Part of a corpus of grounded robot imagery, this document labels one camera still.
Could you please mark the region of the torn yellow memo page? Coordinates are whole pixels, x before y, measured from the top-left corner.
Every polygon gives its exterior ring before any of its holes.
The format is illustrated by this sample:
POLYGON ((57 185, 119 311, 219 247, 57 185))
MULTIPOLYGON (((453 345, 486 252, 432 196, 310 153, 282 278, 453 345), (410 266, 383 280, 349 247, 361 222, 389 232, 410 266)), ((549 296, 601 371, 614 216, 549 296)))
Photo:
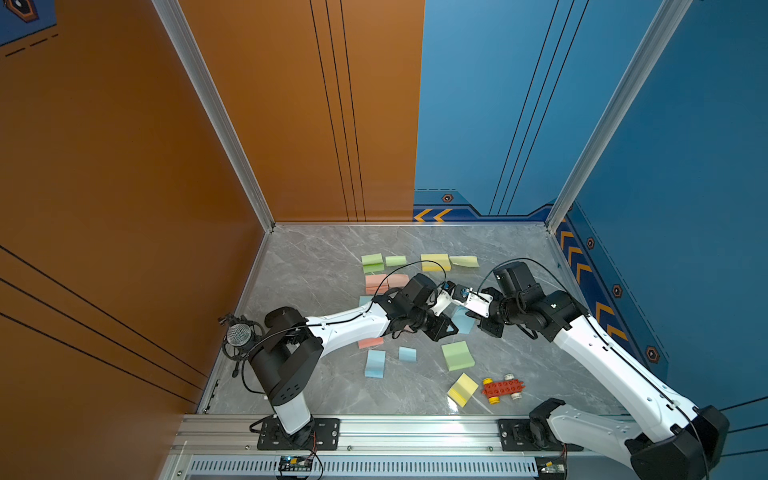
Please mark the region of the torn yellow memo page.
POLYGON ((478 268, 479 261, 476 256, 450 256, 450 262, 458 267, 463 268, 478 268))

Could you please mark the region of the pink fanned memo pad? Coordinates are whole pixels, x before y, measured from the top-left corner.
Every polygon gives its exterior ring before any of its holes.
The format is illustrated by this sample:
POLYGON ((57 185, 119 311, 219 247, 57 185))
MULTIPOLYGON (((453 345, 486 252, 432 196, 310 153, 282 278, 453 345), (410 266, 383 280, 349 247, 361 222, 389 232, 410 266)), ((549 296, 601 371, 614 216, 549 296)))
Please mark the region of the pink fanned memo pad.
POLYGON ((383 294, 389 289, 389 279, 386 274, 367 275, 365 291, 367 295, 383 294))

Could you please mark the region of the torn green memo page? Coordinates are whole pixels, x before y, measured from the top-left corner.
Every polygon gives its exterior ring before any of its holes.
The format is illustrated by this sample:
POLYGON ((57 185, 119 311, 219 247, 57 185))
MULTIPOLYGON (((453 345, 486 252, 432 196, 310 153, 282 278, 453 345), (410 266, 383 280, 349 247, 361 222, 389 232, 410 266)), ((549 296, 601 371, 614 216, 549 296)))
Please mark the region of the torn green memo page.
POLYGON ((385 257, 385 265, 387 268, 395 268, 405 266, 408 263, 405 255, 393 255, 385 257))

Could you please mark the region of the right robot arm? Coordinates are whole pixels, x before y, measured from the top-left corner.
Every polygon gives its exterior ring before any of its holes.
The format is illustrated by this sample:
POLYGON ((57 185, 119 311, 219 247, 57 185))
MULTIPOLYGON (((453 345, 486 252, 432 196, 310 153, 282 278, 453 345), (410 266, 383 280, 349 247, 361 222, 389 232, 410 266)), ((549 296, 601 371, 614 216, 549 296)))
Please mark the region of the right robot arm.
POLYGON ((521 260, 497 265, 485 289, 485 319, 544 338, 586 368, 625 408, 627 421, 588 414, 550 398, 529 414, 539 449, 581 446, 632 469, 640 479, 707 479, 718 465, 729 421, 714 406, 698 407, 618 345, 565 290, 544 293, 521 260))

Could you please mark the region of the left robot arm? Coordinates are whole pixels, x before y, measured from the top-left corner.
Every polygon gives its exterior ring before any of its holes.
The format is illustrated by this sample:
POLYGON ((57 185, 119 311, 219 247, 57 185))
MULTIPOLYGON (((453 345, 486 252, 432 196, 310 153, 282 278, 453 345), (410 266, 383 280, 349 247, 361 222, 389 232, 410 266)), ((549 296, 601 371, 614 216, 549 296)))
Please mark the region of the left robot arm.
POLYGON ((270 312, 269 330, 246 360, 283 433, 304 433, 313 423, 304 389, 324 356, 406 329, 423 332, 433 341, 456 334, 457 327, 444 313, 455 287, 451 281, 437 284, 418 273, 405 286, 378 293, 364 305, 337 314, 305 317, 293 307, 270 312))

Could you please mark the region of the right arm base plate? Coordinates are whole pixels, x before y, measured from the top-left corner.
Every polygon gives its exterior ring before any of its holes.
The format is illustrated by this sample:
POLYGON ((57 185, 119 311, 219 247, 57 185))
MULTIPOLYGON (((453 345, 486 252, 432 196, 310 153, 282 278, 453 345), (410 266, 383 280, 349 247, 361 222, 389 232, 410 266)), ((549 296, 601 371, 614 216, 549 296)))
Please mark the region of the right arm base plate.
POLYGON ((561 453, 564 447, 546 423, 540 420, 499 419, 497 428, 503 451, 561 453))

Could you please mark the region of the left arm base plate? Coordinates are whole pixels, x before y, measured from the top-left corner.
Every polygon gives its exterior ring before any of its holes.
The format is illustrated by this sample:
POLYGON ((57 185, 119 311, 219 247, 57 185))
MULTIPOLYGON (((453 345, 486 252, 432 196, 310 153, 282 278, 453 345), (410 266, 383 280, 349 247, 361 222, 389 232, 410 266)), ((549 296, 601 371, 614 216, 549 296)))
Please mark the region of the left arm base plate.
POLYGON ((310 418, 310 422, 294 434, 287 434, 276 415, 267 417, 259 425, 250 427, 258 434, 257 449, 335 451, 338 448, 341 420, 338 418, 310 418))

